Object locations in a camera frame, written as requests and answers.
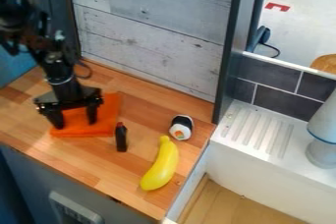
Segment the yellow banana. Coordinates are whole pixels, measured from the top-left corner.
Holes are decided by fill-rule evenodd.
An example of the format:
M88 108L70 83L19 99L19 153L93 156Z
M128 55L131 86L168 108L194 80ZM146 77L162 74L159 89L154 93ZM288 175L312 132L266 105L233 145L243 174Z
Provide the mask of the yellow banana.
M177 146L168 136L160 137L160 148L151 168L143 175L140 186L145 191L155 190L166 185L173 177L179 162Z

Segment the red mark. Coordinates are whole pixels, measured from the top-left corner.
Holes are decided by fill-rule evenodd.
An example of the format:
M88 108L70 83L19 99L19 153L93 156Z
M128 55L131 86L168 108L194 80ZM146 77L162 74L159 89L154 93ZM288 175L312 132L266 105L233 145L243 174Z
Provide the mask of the red mark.
M268 2L268 4L265 6L266 9L273 9L273 7L280 8L281 12L287 12L290 9L289 6L280 5L280 4L276 4L276 3L272 3L272 2Z

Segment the white wood panel wall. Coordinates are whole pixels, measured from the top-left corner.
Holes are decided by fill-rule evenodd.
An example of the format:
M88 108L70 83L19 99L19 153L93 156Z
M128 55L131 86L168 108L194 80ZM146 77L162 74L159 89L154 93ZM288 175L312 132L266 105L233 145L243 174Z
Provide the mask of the white wood panel wall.
M74 0L85 57L213 101L231 0Z

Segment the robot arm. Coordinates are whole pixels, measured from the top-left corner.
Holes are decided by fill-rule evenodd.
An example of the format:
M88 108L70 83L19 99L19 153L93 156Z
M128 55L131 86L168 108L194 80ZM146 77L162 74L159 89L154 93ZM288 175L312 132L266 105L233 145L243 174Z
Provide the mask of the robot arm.
M0 0L0 44L13 56L20 54L19 46L24 45L42 67L52 91L33 102L57 129L64 127L65 109L86 107L88 122L95 123L96 109L102 103L100 89L78 82L74 74L75 51L33 0Z

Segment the gray tile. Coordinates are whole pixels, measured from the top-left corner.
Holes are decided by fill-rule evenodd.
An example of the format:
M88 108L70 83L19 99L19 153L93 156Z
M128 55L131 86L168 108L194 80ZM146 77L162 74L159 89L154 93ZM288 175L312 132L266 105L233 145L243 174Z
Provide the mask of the gray tile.
M254 83L237 79L234 98L247 103L252 103L254 87Z
M254 104L305 121L309 121L322 105L321 102L262 85L257 87Z
M294 92L300 76L300 71L279 65L262 62L244 57L241 62L239 78L256 83L274 86Z
M304 73L298 94L325 101L335 89L336 81Z

